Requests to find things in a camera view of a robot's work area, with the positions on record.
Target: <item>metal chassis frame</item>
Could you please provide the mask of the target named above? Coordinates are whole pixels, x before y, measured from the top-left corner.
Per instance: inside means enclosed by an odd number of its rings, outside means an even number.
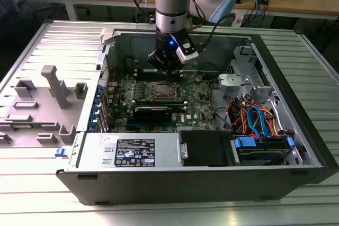
[[[119,29],[116,28],[116,31],[138,31],[138,32],[149,32],[149,30],[134,30],[134,29]],[[208,32],[194,32],[193,34],[208,34]],[[232,176],[232,178],[243,178],[244,175],[253,177],[253,172],[256,172],[257,178],[263,178],[268,179],[269,176],[275,176],[277,178],[281,178],[282,176],[285,176],[288,185],[286,188],[282,188],[280,192],[278,192],[276,195],[273,196],[262,196],[260,199],[269,200],[269,199],[279,199],[283,196],[285,196],[287,193],[292,191],[293,189],[297,188],[298,186],[302,184],[318,184],[324,179],[328,178],[329,176],[335,174],[339,171],[339,166],[336,163],[335,159],[331,155],[329,149],[326,147],[324,141],[322,140],[321,136],[317,132],[316,128],[314,127],[313,123],[311,122],[310,118],[308,117],[307,113],[305,112],[304,108],[301,106],[299,100],[297,99],[296,95],[294,94],[292,88],[290,87],[289,83],[287,82],[286,78],[284,77],[282,71],[278,67],[277,63],[273,59],[271,53],[269,52],[268,48],[264,44],[261,37],[257,34],[233,34],[233,33],[220,33],[216,32],[216,35],[229,35],[229,36],[236,36],[236,37],[243,37],[243,38],[249,38],[250,43],[252,44],[254,50],[256,53],[258,53],[258,57],[261,60],[261,63],[265,69],[267,69],[270,73],[270,80],[274,82],[278,89],[280,94],[282,94],[282,97],[284,98],[284,102],[286,103],[287,108],[290,110],[290,114],[292,114],[292,117],[295,118],[297,121],[302,135],[304,135],[311,146],[313,152],[316,154],[317,159],[321,163],[323,167],[319,167],[317,165],[314,165],[313,167],[309,168],[305,166],[299,167],[299,168],[293,168],[293,167],[286,167],[286,168],[276,168],[272,167],[270,169],[249,169],[248,167],[243,167],[241,170],[219,170],[215,168],[214,170],[199,170],[196,171],[196,169],[182,169],[182,170],[174,170],[174,169],[168,169],[164,171],[133,171],[131,170],[100,170],[100,171],[84,171],[77,170],[77,165],[79,163],[79,160],[81,159],[81,150],[84,145],[85,141],[85,134],[82,135],[82,137],[79,137],[75,144],[73,154],[76,152],[76,156],[71,158],[70,167],[66,170],[60,169],[56,172],[57,177],[79,198],[79,200],[83,204],[92,204],[93,202],[95,204],[110,204],[109,199],[105,200],[103,197],[99,198],[99,200],[94,200],[97,197],[91,197],[88,195],[87,197],[82,196],[83,193],[87,193],[87,191],[84,191],[86,188],[91,186],[91,188],[105,188],[105,184],[117,184],[116,179],[132,179],[132,181],[137,181],[140,178],[140,174],[145,174],[143,176],[150,176],[150,178],[160,179],[161,176],[170,181],[171,178],[168,179],[168,176],[172,176],[174,179],[180,178],[180,174],[186,173],[187,175],[184,178],[195,178],[195,174],[198,174],[201,179],[212,179],[212,182],[215,182],[218,179],[218,174],[222,175],[221,177],[226,176]],[[81,185],[78,181],[87,181],[86,185]],[[209,180],[201,180],[203,181],[203,184],[212,185]],[[75,188],[74,182],[79,184],[79,188]],[[243,184],[240,188],[246,188],[246,184]],[[202,199],[195,199],[192,194],[188,195],[188,202],[203,202],[203,201],[221,201],[223,198],[229,198],[229,196],[225,195],[224,197],[216,198],[217,191],[211,191],[212,198],[209,200],[208,198],[202,198]],[[145,203],[154,203],[154,202],[172,202],[173,200],[170,197],[163,196],[163,200],[157,200],[154,197],[151,197],[150,200],[146,200]],[[185,200],[181,200],[179,198],[179,201],[174,198],[175,202],[186,202]],[[124,200],[122,198],[121,200],[117,201],[118,203],[121,202],[121,204],[128,204],[129,200]]]

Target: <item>sticker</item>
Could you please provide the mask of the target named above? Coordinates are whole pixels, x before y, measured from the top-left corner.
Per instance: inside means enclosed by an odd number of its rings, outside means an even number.
[[[118,140],[114,164],[117,167],[154,167],[154,140]]]
[[[117,135],[104,135],[102,137],[102,142],[115,142],[119,136]]]

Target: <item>circuit board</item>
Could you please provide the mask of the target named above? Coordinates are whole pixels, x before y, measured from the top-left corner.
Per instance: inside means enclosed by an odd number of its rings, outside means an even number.
[[[208,101],[210,80],[198,80],[197,73],[185,74],[180,82],[139,82],[133,75],[117,75],[109,95],[113,124],[111,132],[175,133],[181,130],[216,130],[216,120]],[[171,100],[170,106],[162,101]],[[135,103],[157,102],[157,107],[171,107],[172,118],[167,123],[133,122]]]

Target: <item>wire bundle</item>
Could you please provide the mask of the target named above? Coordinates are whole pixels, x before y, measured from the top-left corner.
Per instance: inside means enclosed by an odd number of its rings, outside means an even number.
[[[278,131],[276,130],[275,126],[275,116],[265,107],[260,106],[259,104],[253,103],[253,102],[235,102],[230,101],[228,107],[225,110],[225,113],[229,114],[230,108],[234,106],[239,109],[240,117],[236,119],[232,124],[231,128],[235,132],[240,132],[241,134],[248,135],[250,137],[256,137],[259,138],[260,134],[258,131],[256,131],[255,127],[257,124],[261,124],[261,129],[264,135],[267,135],[265,129],[266,126],[269,128],[269,135],[273,137],[279,136]],[[257,111],[253,111],[253,113],[258,114],[257,120],[252,124],[251,118],[248,117],[248,113],[250,114],[250,109],[256,108]],[[264,123],[262,122],[262,119],[260,118],[260,115],[263,114],[264,116]],[[237,130],[235,130],[237,124],[241,121],[240,127],[238,127]]]
[[[252,25],[251,25],[251,27],[252,27],[255,23],[257,23],[257,22],[259,22],[259,21],[261,21],[261,24],[262,24],[263,21],[264,21],[264,19],[265,19],[265,16],[266,16],[266,10],[267,10],[268,6],[266,6],[266,5],[263,4],[263,6],[264,6],[264,12],[262,12],[261,14],[259,14],[259,10],[260,10],[260,1],[259,1],[259,0],[254,0],[254,1],[251,0],[251,1],[252,1],[252,3],[254,4],[254,7],[253,7],[252,11],[250,12],[249,16],[245,19],[245,22],[241,25],[241,27],[244,27],[246,24],[250,25],[250,24],[253,22]],[[254,10],[256,10],[256,13],[255,13],[254,18],[251,19],[251,15],[253,14]]]

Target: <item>electronic equipment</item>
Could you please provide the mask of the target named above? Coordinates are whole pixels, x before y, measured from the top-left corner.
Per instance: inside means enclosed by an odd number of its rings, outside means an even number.
[[[81,203],[280,199],[338,171],[256,31],[224,29],[166,80],[144,59],[154,26],[139,26],[102,32],[98,85],[56,173]],[[191,36],[199,43],[204,31]]]

